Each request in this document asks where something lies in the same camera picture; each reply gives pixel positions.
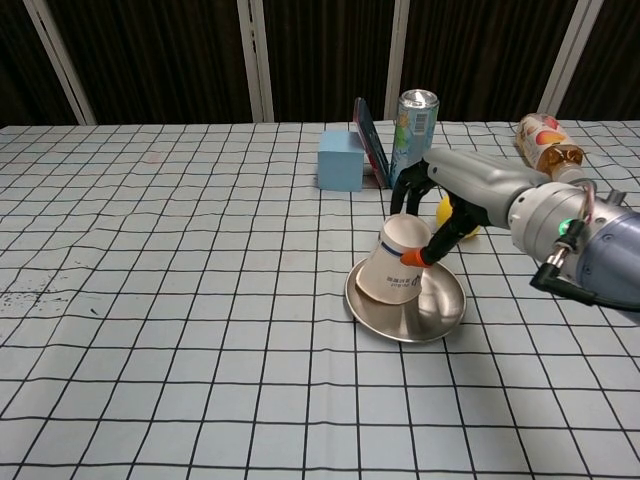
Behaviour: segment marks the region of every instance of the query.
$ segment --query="white paper cup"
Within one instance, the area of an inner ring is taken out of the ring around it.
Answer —
[[[422,248],[431,231],[420,218],[406,213],[390,216],[380,232],[376,249],[356,277],[365,294],[382,303],[398,305],[417,297],[421,290],[422,268],[400,262],[407,250]]]

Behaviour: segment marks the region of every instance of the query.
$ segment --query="curtain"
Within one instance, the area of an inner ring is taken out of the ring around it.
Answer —
[[[441,120],[534,112],[576,0],[412,1],[402,90],[440,97]]]
[[[236,0],[49,0],[98,123],[250,122]]]
[[[393,0],[264,0],[276,121],[350,120],[356,97],[381,119]]]
[[[0,128],[77,123],[22,0],[0,1],[0,51]]]
[[[640,119],[640,2],[604,2],[558,116]]]

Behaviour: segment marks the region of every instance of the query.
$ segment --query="blue box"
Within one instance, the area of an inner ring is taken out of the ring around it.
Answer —
[[[322,133],[318,145],[318,188],[359,192],[363,172],[364,148],[356,132]]]

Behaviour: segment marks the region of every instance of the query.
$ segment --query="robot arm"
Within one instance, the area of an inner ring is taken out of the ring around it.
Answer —
[[[403,262],[426,267],[444,257],[478,225],[508,228],[509,208],[516,197],[549,182],[549,177],[503,157],[447,149],[429,150],[422,162],[400,173],[391,198],[391,214],[402,210],[417,215],[418,204],[435,185],[449,194],[453,213],[429,245],[409,252]]]
[[[505,158],[432,149],[400,174],[391,213],[402,210],[408,195],[407,213],[417,215],[420,199],[436,185],[448,192],[453,213],[429,244],[407,252],[403,263],[428,267],[478,225],[505,228],[518,249],[543,264],[534,287],[626,310],[640,321],[640,314],[628,313],[640,312],[640,214],[620,206],[624,195],[593,198]]]

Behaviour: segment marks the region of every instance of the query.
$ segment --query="juice bottle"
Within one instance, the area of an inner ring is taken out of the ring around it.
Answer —
[[[529,165],[549,175],[554,182],[590,182],[580,167],[584,151],[552,116],[525,115],[518,125],[516,143]]]

